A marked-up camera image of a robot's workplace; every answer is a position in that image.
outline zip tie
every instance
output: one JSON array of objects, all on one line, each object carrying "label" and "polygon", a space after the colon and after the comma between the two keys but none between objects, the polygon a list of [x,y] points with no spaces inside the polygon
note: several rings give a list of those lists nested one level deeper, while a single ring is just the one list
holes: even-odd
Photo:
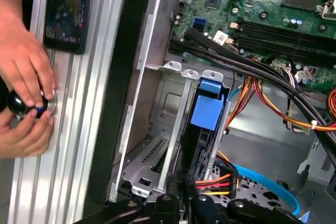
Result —
[{"label": "zip tie", "polygon": [[316,120],[311,120],[311,129],[312,130],[315,130],[315,127],[316,127],[316,125],[317,125],[317,121]]}]

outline screw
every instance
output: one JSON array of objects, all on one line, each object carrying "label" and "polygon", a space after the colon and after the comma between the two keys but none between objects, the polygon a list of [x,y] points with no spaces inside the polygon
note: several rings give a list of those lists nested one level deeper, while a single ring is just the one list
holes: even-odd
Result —
[{"label": "screw", "polygon": [[241,201],[236,201],[235,206],[239,207],[239,208],[242,208],[242,207],[244,207],[244,204]]},{"label": "screw", "polygon": [[200,195],[200,196],[198,197],[198,199],[201,200],[201,201],[206,201],[206,197],[203,196],[203,195]]},{"label": "screw", "polygon": [[233,8],[232,9],[232,13],[233,14],[237,14],[239,12],[239,9],[237,7]]},{"label": "screw", "polygon": [[128,207],[135,207],[135,206],[136,206],[136,203],[131,201],[131,202],[128,203],[127,206],[128,206]]}]

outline hand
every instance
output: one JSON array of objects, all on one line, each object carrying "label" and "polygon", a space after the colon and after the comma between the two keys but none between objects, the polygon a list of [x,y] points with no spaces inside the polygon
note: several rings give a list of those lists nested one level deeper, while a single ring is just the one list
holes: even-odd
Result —
[{"label": "hand", "polygon": [[55,79],[43,46],[19,18],[6,14],[0,15],[0,76],[28,106],[43,106],[41,89],[53,98]]},{"label": "hand", "polygon": [[8,108],[0,113],[0,159],[13,157],[38,156],[49,146],[53,119],[46,111],[35,122],[37,110],[31,110],[15,129],[9,123],[13,114]]}]

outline metal rail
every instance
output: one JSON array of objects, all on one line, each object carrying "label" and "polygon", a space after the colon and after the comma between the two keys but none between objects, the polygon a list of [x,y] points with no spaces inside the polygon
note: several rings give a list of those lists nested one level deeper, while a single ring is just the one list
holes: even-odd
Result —
[{"label": "metal rail", "polygon": [[[46,154],[15,160],[9,224],[81,219],[122,4],[91,0],[84,55],[48,52],[58,84],[54,132]],[[34,0],[30,31],[40,41],[45,7]]]}]

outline white label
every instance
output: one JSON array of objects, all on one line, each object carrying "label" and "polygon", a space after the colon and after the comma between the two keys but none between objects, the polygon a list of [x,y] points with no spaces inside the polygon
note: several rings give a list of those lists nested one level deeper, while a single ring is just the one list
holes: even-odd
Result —
[{"label": "white label", "polygon": [[228,38],[229,36],[222,32],[222,31],[217,31],[216,32],[216,35],[214,37],[214,42],[220,44],[221,46],[224,45],[226,39]]},{"label": "white label", "polygon": [[297,71],[297,73],[295,74],[295,79],[297,82],[301,82],[303,79],[306,79],[306,80],[311,80],[311,75],[310,75],[310,72],[309,71]]}]

